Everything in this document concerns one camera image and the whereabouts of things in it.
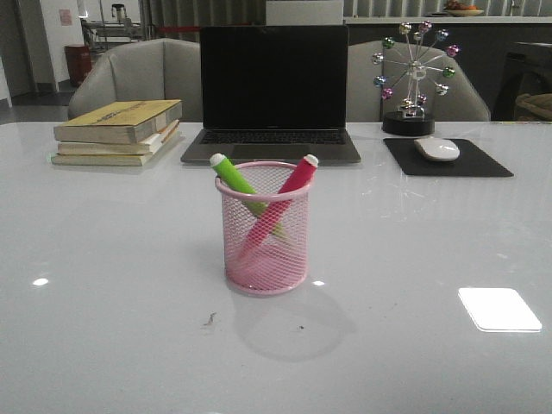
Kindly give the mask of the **bottom cream book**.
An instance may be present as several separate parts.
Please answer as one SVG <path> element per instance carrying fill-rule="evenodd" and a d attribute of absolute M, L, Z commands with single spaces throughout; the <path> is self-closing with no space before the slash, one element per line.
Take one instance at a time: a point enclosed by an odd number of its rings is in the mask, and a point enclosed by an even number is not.
<path fill-rule="evenodd" d="M 55 165 L 68 166 L 143 166 L 150 161 L 167 143 L 156 153 L 144 155 L 64 155 L 58 150 L 50 156 L 50 161 Z"/>

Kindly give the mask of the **top yellow book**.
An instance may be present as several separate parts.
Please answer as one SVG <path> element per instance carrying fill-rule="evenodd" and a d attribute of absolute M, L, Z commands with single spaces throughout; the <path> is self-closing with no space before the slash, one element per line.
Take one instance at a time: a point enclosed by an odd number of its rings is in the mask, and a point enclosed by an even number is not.
<path fill-rule="evenodd" d="M 56 141 L 137 143 L 180 117 L 179 99 L 114 102 L 56 126 L 53 134 Z"/>

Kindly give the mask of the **pink highlighter pen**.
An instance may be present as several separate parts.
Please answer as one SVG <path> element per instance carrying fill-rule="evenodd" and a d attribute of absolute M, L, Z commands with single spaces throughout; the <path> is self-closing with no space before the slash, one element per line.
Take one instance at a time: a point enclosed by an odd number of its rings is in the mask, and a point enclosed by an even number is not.
<path fill-rule="evenodd" d="M 318 158 L 313 154 L 307 154 L 296 165 L 292 174 L 280 187 L 279 194 L 296 191 L 308 184 L 318 167 Z M 239 253 L 240 259 L 245 259 L 257 248 L 263 240 L 275 229 L 279 219 L 290 206 L 291 199 L 272 202 L 263 212 L 255 225 L 248 232 L 244 245 Z"/>

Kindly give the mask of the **black mouse pad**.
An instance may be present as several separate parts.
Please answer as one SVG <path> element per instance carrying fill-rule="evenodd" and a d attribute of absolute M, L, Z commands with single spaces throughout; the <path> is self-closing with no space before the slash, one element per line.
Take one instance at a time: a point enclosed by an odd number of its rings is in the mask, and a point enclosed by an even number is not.
<path fill-rule="evenodd" d="M 460 150 L 456 160 L 427 160 L 412 138 L 385 138 L 383 142 L 403 173 L 424 177 L 507 178 L 514 174 L 466 139 L 453 139 Z"/>

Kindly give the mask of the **cream book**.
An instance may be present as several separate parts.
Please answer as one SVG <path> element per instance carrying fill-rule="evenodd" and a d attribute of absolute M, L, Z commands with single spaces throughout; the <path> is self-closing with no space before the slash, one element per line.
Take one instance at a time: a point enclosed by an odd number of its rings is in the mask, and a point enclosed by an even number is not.
<path fill-rule="evenodd" d="M 58 150 L 50 156 L 50 161 L 55 165 L 68 166 L 143 166 L 150 161 L 167 143 L 156 153 L 144 155 L 64 155 Z"/>
<path fill-rule="evenodd" d="M 173 121 L 160 132 L 131 144 L 59 142 L 58 153 L 64 155 L 144 155 L 156 153 L 178 131 L 180 121 Z"/>

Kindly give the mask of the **pink mesh pen holder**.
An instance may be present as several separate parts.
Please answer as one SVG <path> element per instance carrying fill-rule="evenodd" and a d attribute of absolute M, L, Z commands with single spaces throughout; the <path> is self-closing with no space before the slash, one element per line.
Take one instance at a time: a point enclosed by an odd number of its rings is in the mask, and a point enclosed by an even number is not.
<path fill-rule="evenodd" d="M 314 175 L 303 188 L 279 194 L 296 165 L 279 161 L 234 164 L 255 189 L 255 194 L 231 190 L 216 174 L 215 186 L 221 194 L 223 207 L 225 276 L 238 290 L 254 295 L 275 295 L 297 287 L 307 276 L 308 197 Z M 292 202 L 279 223 L 293 245 L 288 247 L 270 233 L 251 254 L 240 259 L 248 232 L 259 219 L 243 204 L 262 202 L 268 207 L 272 202 L 287 199 Z"/>

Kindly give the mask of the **green highlighter pen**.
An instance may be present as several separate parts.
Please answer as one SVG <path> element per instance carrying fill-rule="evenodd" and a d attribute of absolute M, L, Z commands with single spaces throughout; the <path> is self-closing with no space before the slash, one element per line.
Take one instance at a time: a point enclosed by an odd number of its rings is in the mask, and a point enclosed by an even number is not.
<path fill-rule="evenodd" d="M 210 167 L 217 173 L 219 179 L 223 181 L 231 190 L 246 194 L 256 193 L 255 189 L 243 178 L 240 171 L 234 166 L 226 155 L 220 153 L 213 154 L 210 157 Z M 253 214 L 255 218 L 261 217 L 267 209 L 267 204 L 262 202 L 246 201 L 243 205 L 250 213 Z M 276 236 L 288 247 L 293 245 L 292 240 L 282 229 L 280 223 L 275 223 L 270 233 Z"/>

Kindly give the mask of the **fruit bowl on counter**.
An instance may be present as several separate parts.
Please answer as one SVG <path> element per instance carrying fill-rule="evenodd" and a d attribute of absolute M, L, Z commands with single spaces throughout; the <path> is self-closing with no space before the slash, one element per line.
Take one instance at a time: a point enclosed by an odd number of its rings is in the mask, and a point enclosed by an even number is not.
<path fill-rule="evenodd" d="M 480 9 L 474 4 L 467 4 L 454 0 L 445 2 L 444 11 L 454 17 L 481 16 L 484 13 L 483 9 Z"/>

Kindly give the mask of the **middle cream book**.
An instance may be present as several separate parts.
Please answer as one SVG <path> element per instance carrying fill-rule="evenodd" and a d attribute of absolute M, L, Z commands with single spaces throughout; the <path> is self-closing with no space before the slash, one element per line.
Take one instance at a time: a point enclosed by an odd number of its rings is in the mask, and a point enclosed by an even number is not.
<path fill-rule="evenodd" d="M 180 121 L 173 121 L 160 132 L 131 144 L 59 142 L 58 153 L 64 155 L 144 155 L 156 153 L 178 131 Z"/>

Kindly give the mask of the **ferris wheel desk ornament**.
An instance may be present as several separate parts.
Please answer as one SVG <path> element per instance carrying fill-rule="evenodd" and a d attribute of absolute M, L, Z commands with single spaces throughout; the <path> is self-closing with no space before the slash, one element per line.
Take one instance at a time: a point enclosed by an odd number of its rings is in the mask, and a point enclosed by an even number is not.
<path fill-rule="evenodd" d="M 371 57 L 374 65 L 383 66 L 387 63 L 398 71 L 397 75 L 387 76 L 382 73 L 373 78 L 373 84 L 379 89 L 383 102 L 394 98 L 397 95 L 396 88 L 405 84 L 405 95 L 397 103 L 396 109 L 383 115 L 382 129 L 387 133 L 411 137 L 434 133 L 435 120 L 426 109 L 428 95 L 423 93 L 421 83 L 432 82 L 437 95 L 446 95 L 449 86 L 434 81 L 429 72 L 439 72 L 445 79 L 450 79 L 455 76 L 456 70 L 452 66 L 440 69 L 430 63 L 444 57 L 454 58 L 461 49 L 452 44 L 433 58 L 427 58 L 430 47 L 424 46 L 423 40 L 432 28 L 433 24 L 429 20 L 417 24 L 402 22 L 398 26 L 398 33 L 405 38 L 404 50 L 398 49 L 398 42 L 393 37 L 386 36 L 381 41 L 382 50 Z"/>

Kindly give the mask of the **white computer mouse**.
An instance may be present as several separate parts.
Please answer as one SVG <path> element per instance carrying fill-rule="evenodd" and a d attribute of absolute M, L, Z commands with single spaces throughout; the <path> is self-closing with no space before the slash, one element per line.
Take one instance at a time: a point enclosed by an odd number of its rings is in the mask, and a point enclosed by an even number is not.
<path fill-rule="evenodd" d="M 460 156 L 460 149 L 450 139 L 423 137 L 414 141 L 416 150 L 426 159 L 452 161 Z"/>

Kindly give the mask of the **grey laptop black screen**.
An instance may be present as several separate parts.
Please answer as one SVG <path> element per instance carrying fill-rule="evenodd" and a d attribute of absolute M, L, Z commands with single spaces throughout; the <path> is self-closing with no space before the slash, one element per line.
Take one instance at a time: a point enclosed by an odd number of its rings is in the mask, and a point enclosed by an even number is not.
<path fill-rule="evenodd" d="M 206 27 L 200 55 L 203 127 L 182 162 L 360 161 L 346 130 L 346 26 Z"/>

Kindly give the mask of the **red bin background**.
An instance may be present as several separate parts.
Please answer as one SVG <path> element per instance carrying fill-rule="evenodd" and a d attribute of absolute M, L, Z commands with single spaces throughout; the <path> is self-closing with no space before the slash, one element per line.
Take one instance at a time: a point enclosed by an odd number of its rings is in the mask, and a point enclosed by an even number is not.
<path fill-rule="evenodd" d="M 91 71 L 90 49 L 86 45 L 67 45 L 64 50 L 70 83 L 80 86 Z"/>

